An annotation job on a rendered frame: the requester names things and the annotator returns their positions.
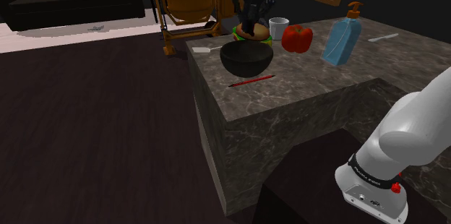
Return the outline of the white cup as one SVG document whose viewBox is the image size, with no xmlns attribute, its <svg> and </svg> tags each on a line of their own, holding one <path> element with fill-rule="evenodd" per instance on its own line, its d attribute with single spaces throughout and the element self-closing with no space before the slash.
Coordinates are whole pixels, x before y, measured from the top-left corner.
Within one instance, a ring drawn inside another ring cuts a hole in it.
<svg viewBox="0 0 451 224">
<path fill-rule="evenodd" d="M 289 20 L 284 17 L 273 17 L 269 19 L 270 35 L 273 40 L 281 40 L 285 29 L 289 25 Z"/>
</svg>

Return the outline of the red bell pepper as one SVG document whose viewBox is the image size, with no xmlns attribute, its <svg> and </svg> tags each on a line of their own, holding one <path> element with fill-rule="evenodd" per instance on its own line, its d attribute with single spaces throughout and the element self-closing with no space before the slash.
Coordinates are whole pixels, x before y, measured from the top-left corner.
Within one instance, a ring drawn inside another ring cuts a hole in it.
<svg viewBox="0 0 451 224">
<path fill-rule="evenodd" d="M 305 53 L 312 43 L 313 32 L 301 25 L 289 25 L 281 39 L 282 47 L 288 52 Z"/>
</svg>

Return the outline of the red pencil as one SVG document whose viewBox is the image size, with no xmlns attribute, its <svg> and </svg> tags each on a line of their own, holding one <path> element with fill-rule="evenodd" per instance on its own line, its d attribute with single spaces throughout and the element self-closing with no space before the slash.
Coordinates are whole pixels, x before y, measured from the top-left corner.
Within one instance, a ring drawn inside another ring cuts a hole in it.
<svg viewBox="0 0 451 224">
<path fill-rule="evenodd" d="M 270 79 L 270 78 L 273 78 L 273 77 L 275 77 L 275 75 L 267 75 L 267 76 L 258 77 L 258 78 L 255 78 L 255 79 L 246 80 L 246 81 L 243 81 L 243 82 L 233 83 L 232 85 L 229 85 L 228 87 L 237 87 L 237 86 L 246 85 L 246 84 L 249 84 L 249 83 L 252 83 L 252 82 L 258 82 L 258 81 L 262 81 L 262 80 L 265 80 L 265 79 Z"/>
</svg>

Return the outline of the blue soap dispenser orange pump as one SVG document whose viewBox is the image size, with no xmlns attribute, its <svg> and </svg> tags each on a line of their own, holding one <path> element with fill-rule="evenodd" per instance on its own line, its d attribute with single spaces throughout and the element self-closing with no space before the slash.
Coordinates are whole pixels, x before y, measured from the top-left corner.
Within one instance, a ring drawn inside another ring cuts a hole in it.
<svg viewBox="0 0 451 224">
<path fill-rule="evenodd" d="M 361 23 L 358 20 L 360 11 L 358 8 L 361 2 L 353 1 L 348 6 L 346 17 L 335 22 L 328 35 L 322 59 L 334 66 L 347 63 L 354 46 L 361 34 Z"/>
</svg>

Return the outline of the dark robot stand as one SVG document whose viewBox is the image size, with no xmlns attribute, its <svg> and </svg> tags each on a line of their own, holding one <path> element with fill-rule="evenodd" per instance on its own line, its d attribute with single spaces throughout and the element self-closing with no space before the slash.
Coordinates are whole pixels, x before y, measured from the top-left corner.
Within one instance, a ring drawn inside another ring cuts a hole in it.
<svg viewBox="0 0 451 224">
<path fill-rule="evenodd" d="M 339 129 L 293 147 L 263 183 L 252 224 L 385 224 L 347 203 L 335 182 L 360 146 Z"/>
</svg>

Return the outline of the black bowl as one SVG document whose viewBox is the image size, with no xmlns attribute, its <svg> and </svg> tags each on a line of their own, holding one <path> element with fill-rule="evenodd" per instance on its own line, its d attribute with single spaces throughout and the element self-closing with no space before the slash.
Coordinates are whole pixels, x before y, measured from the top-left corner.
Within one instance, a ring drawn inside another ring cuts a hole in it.
<svg viewBox="0 0 451 224">
<path fill-rule="evenodd" d="M 273 49 L 268 44 L 253 40 L 236 40 L 220 49 L 220 60 L 225 69 L 243 78 L 261 74 L 268 68 L 273 56 Z"/>
</svg>

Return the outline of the burger with lettuce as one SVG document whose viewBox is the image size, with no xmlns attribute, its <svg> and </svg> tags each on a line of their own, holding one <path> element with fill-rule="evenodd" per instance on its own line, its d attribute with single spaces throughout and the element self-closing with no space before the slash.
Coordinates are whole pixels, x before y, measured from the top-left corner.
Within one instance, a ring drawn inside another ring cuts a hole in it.
<svg viewBox="0 0 451 224">
<path fill-rule="evenodd" d="M 254 25 L 254 34 L 253 35 L 245 33 L 242 30 L 241 23 L 233 28 L 232 34 L 233 34 L 233 37 L 235 40 L 253 40 L 253 41 L 268 44 L 269 46 L 272 45 L 272 37 L 270 35 L 269 29 L 259 23 L 256 23 Z"/>
</svg>

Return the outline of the white plastic knife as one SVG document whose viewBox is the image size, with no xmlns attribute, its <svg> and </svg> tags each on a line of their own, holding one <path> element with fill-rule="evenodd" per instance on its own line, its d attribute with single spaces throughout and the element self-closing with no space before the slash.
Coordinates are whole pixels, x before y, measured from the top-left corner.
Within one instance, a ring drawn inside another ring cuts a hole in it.
<svg viewBox="0 0 451 224">
<path fill-rule="evenodd" d="M 394 38 L 394 37 L 396 37 L 398 35 L 399 35 L 399 33 L 394 33 L 394 34 L 385 35 L 385 36 L 378 37 L 378 38 L 371 38 L 371 39 L 368 39 L 368 41 L 374 43 L 374 42 L 377 42 L 379 40 Z"/>
</svg>

